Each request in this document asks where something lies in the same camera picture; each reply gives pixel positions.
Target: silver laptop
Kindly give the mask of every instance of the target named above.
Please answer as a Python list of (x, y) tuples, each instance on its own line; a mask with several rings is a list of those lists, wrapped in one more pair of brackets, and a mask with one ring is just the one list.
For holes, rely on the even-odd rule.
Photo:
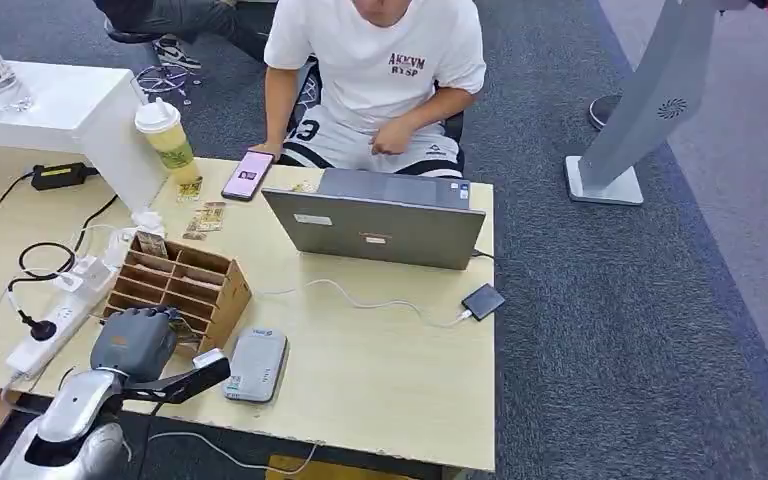
[(262, 192), (301, 252), (453, 270), (467, 267), (485, 216), (388, 200)]
[(461, 179), (329, 168), (322, 172), (317, 192), (335, 197), (469, 210), (470, 183)]

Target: robotic hand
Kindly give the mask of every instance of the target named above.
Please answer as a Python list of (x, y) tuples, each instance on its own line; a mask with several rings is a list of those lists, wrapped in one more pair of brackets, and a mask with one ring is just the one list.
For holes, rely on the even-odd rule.
[(117, 414), (124, 400), (183, 403), (231, 373), (219, 349), (190, 372), (160, 379), (175, 349), (177, 310), (128, 309), (111, 315), (93, 346), (91, 370), (70, 377), (45, 414), (22, 432), (0, 467), (0, 480), (103, 478), (124, 443)]

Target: cup lid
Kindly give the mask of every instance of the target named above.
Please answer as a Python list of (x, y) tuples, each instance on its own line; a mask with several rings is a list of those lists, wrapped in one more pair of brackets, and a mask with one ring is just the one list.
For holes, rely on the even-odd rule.
[(143, 133), (160, 133), (181, 122), (181, 112), (173, 105), (157, 97), (154, 103), (149, 103), (137, 109), (134, 125)]

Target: man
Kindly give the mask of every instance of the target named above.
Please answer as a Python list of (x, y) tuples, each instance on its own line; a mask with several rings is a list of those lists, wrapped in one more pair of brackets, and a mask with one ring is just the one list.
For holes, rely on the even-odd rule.
[(236, 9), (238, 0), (94, 0), (117, 30), (129, 33), (163, 33), (154, 42), (160, 60), (189, 69), (201, 63), (188, 57), (178, 37), (194, 38), (199, 33), (225, 37), (256, 60), (263, 61), (266, 34), (244, 23)]
[[(285, 139), (309, 55), (322, 103)], [(267, 138), (254, 150), (307, 167), (462, 176), (441, 122), (484, 85), (472, 0), (280, 0), (264, 57)]]

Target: desk leg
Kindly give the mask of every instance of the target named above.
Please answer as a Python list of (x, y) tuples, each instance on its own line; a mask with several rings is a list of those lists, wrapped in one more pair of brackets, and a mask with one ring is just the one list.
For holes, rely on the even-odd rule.
[(489, 480), (490, 474), (466, 468), (443, 467), (443, 480)]

